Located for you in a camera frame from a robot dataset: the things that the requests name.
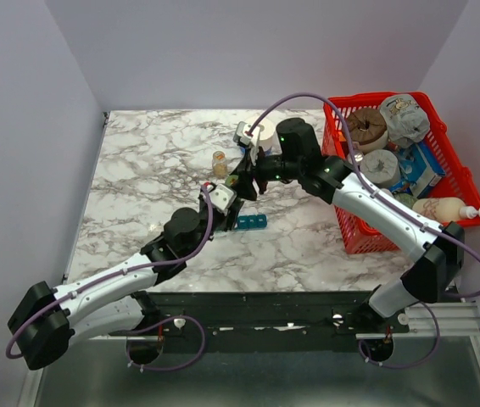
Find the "teal weekly pill organizer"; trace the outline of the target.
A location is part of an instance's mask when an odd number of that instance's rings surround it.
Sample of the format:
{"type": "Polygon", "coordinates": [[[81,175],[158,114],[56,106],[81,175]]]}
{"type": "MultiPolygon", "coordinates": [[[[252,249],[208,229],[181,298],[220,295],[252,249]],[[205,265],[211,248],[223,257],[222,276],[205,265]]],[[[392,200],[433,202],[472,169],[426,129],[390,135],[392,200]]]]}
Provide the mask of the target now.
{"type": "Polygon", "coordinates": [[[237,217],[237,230],[259,230],[267,227],[266,215],[239,215],[237,217]]]}

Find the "green pill bottle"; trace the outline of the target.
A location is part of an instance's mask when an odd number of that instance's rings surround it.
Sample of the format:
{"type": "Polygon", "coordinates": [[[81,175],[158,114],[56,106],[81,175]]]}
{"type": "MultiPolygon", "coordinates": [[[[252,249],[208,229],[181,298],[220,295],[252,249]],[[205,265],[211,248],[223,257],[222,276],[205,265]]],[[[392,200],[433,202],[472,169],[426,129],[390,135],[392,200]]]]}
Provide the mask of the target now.
{"type": "Polygon", "coordinates": [[[229,175],[226,178],[226,182],[225,182],[225,184],[230,188],[234,188],[238,183],[239,183],[238,175],[229,175]]]}

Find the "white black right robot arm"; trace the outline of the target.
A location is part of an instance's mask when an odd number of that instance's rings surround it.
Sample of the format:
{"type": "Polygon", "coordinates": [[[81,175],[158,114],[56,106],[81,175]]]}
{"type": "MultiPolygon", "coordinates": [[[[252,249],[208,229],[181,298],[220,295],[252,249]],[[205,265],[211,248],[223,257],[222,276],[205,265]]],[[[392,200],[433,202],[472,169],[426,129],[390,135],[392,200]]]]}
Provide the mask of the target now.
{"type": "Polygon", "coordinates": [[[323,155],[314,128],[304,120],[284,120],[276,134],[281,152],[265,155],[259,130],[246,122],[237,125],[233,140],[244,149],[231,174],[237,196],[254,201],[271,181],[297,181],[308,194],[363,219],[407,255],[412,267],[377,287],[360,309],[360,325],[368,332],[380,331],[399,309],[437,303],[462,267],[463,228],[417,214],[357,176],[349,161],[323,155]]]}

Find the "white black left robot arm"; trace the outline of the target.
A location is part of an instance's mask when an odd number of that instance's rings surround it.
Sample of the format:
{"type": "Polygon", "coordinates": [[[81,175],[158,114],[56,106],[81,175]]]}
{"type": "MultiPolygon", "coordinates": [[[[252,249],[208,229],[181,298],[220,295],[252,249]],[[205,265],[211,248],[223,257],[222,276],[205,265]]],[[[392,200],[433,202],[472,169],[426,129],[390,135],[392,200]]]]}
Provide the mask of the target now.
{"type": "Polygon", "coordinates": [[[196,257],[216,231],[230,231],[243,206],[230,187],[201,186],[199,208],[176,210],[163,231],[121,263],[78,282],[30,286],[10,316],[8,359],[23,359],[33,371],[51,365],[77,341],[109,332],[149,334],[157,315],[129,304],[133,293],[165,282],[196,257]]]}

